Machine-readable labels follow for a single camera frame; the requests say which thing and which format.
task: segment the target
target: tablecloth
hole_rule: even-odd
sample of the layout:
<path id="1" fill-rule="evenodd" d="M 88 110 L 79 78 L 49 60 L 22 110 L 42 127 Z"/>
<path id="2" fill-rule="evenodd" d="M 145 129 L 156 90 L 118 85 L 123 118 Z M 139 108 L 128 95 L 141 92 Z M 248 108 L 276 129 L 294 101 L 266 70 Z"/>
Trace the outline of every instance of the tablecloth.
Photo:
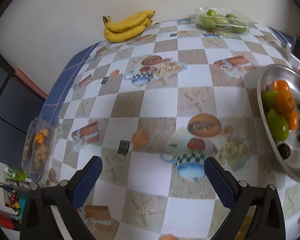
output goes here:
<path id="1" fill-rule="evenodd" d="M 254 24 L 229 35 L 203 31 L 191 18 L 87 48 L 65 67 L 42 109 L 57 127 L 42 186 L 54 185 L 50 169 L 56 182 L 70 179 L 98 155 L 104 168 L 86 203 L 108 206 L 113 230 L 89 223 L 96 239 L 210 239 L 229 209 L 203 171 L 179 167 L 214 156 L 237 180 L 274 183 L 287 239 L 296 238 L 300 183 L 276 161 L 257 103 L 262 67 L 274 63 L 291 67 L 270 28 Z M 201 151 L 192 156 L 193 148 Z M 171 153 L 175 161 L 165 162 Z"/>

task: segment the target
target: banana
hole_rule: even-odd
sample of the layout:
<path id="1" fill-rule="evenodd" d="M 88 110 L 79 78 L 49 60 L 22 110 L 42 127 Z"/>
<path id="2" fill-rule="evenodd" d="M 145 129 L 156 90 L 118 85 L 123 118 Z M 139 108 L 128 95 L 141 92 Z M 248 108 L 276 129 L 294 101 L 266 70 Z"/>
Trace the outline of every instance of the banana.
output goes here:
<path id="1" fill-rule="evenodd" d="M 148 18 L 151 17 L 151 16 L 153 16 L 155 14 L 155 11 L 152 11 L 152 10 L 145 10 L 143 12 L 145 12 L 147 14 Z"/>
<path id="2" fill-rule="evenodd" d="M 107 27 L 110 19 L 108 20 L 107 17 L 105 17 L 105 16 L 103 16 L 102 19 L 105 24 L 104 36 L 107 40 L 112 41 L 112 42 L 127 41 L 127 40 L 139 35 L 140 33 L 142 33 L 146 28 L 144 25 L 139 25 L 139 26 L 136 26 L 126 32 L 123 32 L 123 33 L 113 33 L 111 31 L 109 31 L 109 29 Z"/>
<path id="3" fill-rule="evenodd" d="M 148 18 L 146 18 L 144 21 L 143 21 L 143 23 L 141 23 L 140 24 L 140 26 L 141 25 L 144 25 L 144 26 L 149 26 L 150 24 L 152 23 L 152 20 L 149 20 Z"/>
<path id="4" fill-rule="evenodd" d="M 115 33 L 126 32 L 126 31 L 142 24 L 146 18 L 147 18 L 146 12 L 139 12 L 139 13 L 134 14 L 118 23 L 110 22 L 110 19 L 109 19 L 109 22 L 107 23 L 107 28 L 109 31 L 115 32 Z"/>
<path id="5" fill-rule="evenodd" d="M 146 27 L 149 26 L 149 25 L 151 25 L 151 23 L 152 23 L 152 20 L 149 20 L 149 19 L 147 18 Z"/>

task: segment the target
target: clear plastic container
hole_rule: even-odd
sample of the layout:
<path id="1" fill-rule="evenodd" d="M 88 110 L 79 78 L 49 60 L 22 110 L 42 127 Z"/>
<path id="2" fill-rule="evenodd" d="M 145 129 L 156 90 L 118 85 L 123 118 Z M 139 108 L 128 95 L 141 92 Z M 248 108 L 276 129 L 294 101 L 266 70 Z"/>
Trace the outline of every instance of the clear plastic container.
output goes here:
<path id="1" fill-rule="evenodd" d="M 197 7 L 194 9 L 197 19 L 201 27 L 207 31 L 223 31 L 229 33 L 242 34 L 250 30 L 253 20 L 241 11 L 213 8 L 213 7 Z"/>
<path id="2" fill-rule="evenodd" d="M 21 167 L 27 174 L 43 174 L 52 138 L 53 127 L 41 116 L 30 123 L 21 162 Z"/>

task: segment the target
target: teapot print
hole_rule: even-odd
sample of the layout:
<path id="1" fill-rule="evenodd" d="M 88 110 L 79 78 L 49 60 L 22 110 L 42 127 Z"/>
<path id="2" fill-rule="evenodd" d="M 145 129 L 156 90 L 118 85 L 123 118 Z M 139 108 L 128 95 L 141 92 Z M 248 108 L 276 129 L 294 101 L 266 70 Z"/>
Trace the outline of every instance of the teapot print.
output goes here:
<path id="1" fill-rule="evenodd" d="M 175 164 L 180 176 L 185 179 L 198 180 L 206 174 L 204 172 L 203 151 L 206 144 L 199 138 L 192 138 L 187 143 L 187 149 L 178 150 L 177 145 L 169 145 L 160 151 L 160 159 L 166 163 Z M 164 154 L 174 154 L 172 159 L 167 158 Z"/>

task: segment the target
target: screw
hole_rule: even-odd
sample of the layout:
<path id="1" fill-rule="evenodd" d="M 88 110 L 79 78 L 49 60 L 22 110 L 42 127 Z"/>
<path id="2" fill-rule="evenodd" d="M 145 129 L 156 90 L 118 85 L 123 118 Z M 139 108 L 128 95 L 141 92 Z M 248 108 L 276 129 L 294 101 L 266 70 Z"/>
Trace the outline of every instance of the screw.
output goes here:
<path id="1" fill-rule="evenodd" d="M 62 181 L 59 182 L 59 185 L 64 187 L 68 185 L 68 181 L 66 179 L 63 179 Z"/>
<path id="2" fill-rule="evenodd" d="M 240 185 L 241 187 L 246 187 L 246 186 L 248 185 L 248 183 L 247 183 L 245 180 L 240 180 L 240 181 L 239 181 L 239 185 Z"/>
<path id="3" fill-rule="evenodd" d="M 269 184 L 269 188 L 272 189 L 272 190 L 275 190 L 276 189 L 275 184 L 272 184 L 272 183 Z"/>
<path id="4" fill-rule="evenodd" d="M 37 188 L 38 188 L 38 185 L 37 185 L 37 184 L 33 184 L 33 185 L 30 187 L 31 190 L 36 190 Z"/>

